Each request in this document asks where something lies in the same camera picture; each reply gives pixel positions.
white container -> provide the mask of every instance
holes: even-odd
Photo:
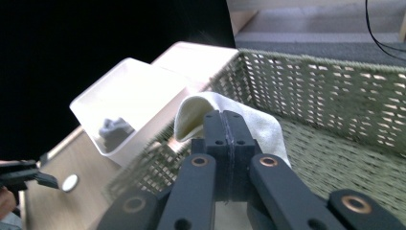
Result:
[[[183,76],[127,58],[77,96],[70,108],[101,155],[125,166],[174,118],[189,94]],[[105,152],[99,130],[105,119],[116,118],[135,131]]]

black cable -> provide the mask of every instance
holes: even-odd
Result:
[[[390,57],[392,57],[392,58],[397,58],[397,59],[401,59],[401,60],[405,60],[405,61],[406,61],[406,58],[397,57],[397,56],[395,56],[395,55],[393,55],[393,54],[390,54],[390,53],[388,53],[385,49],[383,49],[382,47],[385,47],[385,48],[388,48],[388,49],[392,49],[392,50],[396,50],[396,51],[399,51],[399,52],[406,52],[406,50],[397,49],[397,48],[395,48],[395,47],[392,47],[392,46],[389,46],[389,45],[385,45],[385,44],[379,42],[379,41],[375,38],[375,36],[372,34],[371,25],[370,25],[370,16],[369,16],[369,14],[368,14],[368,0],[365,0],[365,15],[366,15],[366,20],[367,20],[368,32],[370,33],[371,38],[373,39],[373,41],[375,42],[375,44],[379,47],[379,49],[380,49],[383,53],[387,54],[388,56],[390,56]]]

wicker basket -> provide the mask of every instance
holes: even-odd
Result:
[[[205,90],[275,116],[293,171],[317,195],[353,189],[406,224],[406,69],[240,50]],[[173,123],[105,189],[158,192],[189,146],[166,145]]]

gray carpet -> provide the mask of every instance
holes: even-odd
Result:
[[[406,67],[406,60],[384,54],[373,43],[365,19],[365,2],[336,6],[264,10],[236,35],[238,48],[310,55]],[[372,32],[385,44],[406,50],[398,32],[405,0],[370,2]],[[406,58],[406,52],[392,52]]]

